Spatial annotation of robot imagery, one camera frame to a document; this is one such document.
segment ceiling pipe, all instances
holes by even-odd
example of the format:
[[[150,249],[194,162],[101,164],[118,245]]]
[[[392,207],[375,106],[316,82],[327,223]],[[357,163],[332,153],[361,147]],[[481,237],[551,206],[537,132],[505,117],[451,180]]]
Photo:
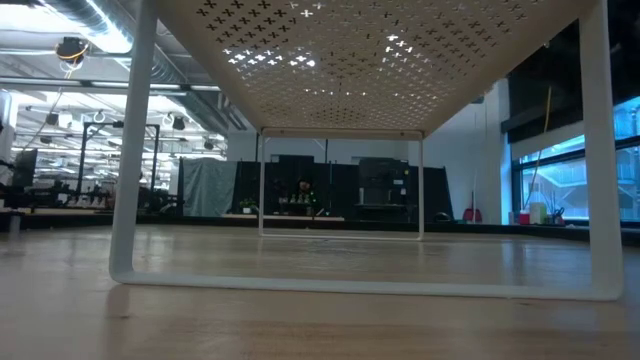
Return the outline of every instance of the ceiling pipe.
[[[110,0],[38,0],[53,13],[78,24],[78,31],[100,50],[117,55],[114,60],[130,68],[131,48],[135,22],[129,13],[116,1]],[[188,83],[186,76],[169,60],[156,45],[152,81],[160,83]],[[205,130],[226,135],[228,123],[211,111],[212,107],[199,95],[188,93],[172,99],[185,107]]]

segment window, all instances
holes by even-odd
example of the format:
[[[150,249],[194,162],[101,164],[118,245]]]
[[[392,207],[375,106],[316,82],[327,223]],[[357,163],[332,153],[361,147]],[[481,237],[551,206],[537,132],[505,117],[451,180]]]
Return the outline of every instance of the window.
[[[620,218],[640,221],[640,97],[614,108],[616,139],[616,170]],[[538,152],[529,154],[514,163],[514,210],[527,201],[529,191],[532,202],[542,202],[547,209],[564,208],[566,219],[589,218],[587,196],[587,167],[584,152],[584,135],[569,139],[549,148],[540,155],[540,167],[532,185]]]

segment red object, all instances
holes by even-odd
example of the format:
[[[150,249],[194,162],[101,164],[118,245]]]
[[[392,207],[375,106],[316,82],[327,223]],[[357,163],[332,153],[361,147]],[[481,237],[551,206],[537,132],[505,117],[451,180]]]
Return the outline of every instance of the red object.
[[[473,222],[474,221],[474,218],[473,218],[473,192],[471,192],[471,207],[469,207],[469,208],[464,210],[464,213],[462,214],[462,220],[467,221],[467,222]],[[482,213],[480,212],[479,209],[476,209],[475,223],[476,224],[482,223]]]
[[[529,225],[529,214],[520,214],[520,216],[518,216],[518,224]]]

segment black partition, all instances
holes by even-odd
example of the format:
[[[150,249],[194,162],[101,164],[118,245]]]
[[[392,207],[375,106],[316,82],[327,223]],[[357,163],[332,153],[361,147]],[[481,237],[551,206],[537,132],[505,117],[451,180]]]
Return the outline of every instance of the black partition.
[[[317,194],[317,207],[324,209],[320,216],[342,217],[347,221],[392,221],[392,214],[378,217],[368,214],[360,203],[359,166],[346,164],[307,163],[301,165],[292,159],[265,164],[265,214],[281,213],[279,198],[296,191],[298,180],[312,181]],[[434,222],[438,213],[453,219],[447,173],[444,168],[424,168],[425,222]],[[401,215],[405,222],[418,220],[418,168],[409,167],[407,196],[403,207],[408,213]],[[251,199],[258,203],[260,196],[260,163],[238,162],[231,213],[241,213],[240,202]]]

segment wooden floor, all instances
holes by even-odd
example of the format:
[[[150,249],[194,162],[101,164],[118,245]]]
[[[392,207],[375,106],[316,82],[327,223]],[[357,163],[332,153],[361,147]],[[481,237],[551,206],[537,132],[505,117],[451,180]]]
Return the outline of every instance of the wooden floor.
[[[118,285],[110,231],[24,232],[25,254],[0,257],[0,360],[640,359],[635,249],[618,302],[348,295]],[[585,244],[486,235],[260,240],[141,226],[134,258],[141,271],[309,279],[581,287],[590,272]]]

